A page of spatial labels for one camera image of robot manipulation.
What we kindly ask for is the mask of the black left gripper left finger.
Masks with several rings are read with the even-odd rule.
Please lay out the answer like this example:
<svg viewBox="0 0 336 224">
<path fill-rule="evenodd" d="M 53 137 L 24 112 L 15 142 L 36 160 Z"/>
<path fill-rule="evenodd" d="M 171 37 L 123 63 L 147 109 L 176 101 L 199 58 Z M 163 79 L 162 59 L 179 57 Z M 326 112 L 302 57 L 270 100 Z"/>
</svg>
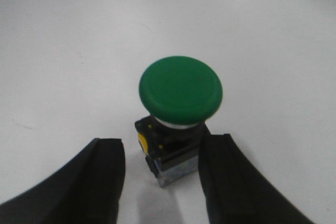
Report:
<svg viewBox="0 0 336 224">
<path fill-rule="evenodd" d="M 1 223 L 117 223 L 125 152 L 96 138 L 54 174 L 1 204 Z"/>
</svg>

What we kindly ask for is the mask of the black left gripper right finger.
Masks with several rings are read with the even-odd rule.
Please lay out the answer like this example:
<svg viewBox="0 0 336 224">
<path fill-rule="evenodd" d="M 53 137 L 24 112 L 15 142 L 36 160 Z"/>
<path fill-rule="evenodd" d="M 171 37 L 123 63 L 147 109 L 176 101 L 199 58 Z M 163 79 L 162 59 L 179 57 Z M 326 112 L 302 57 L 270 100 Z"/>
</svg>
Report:
<svg viewBox="0 0 336 224">
<path fill-rule="evenodd" d="M 230 134 L 207 135 L 198 170 L 210 223 L 311 223 L 247 159 Z"/>
</svg>

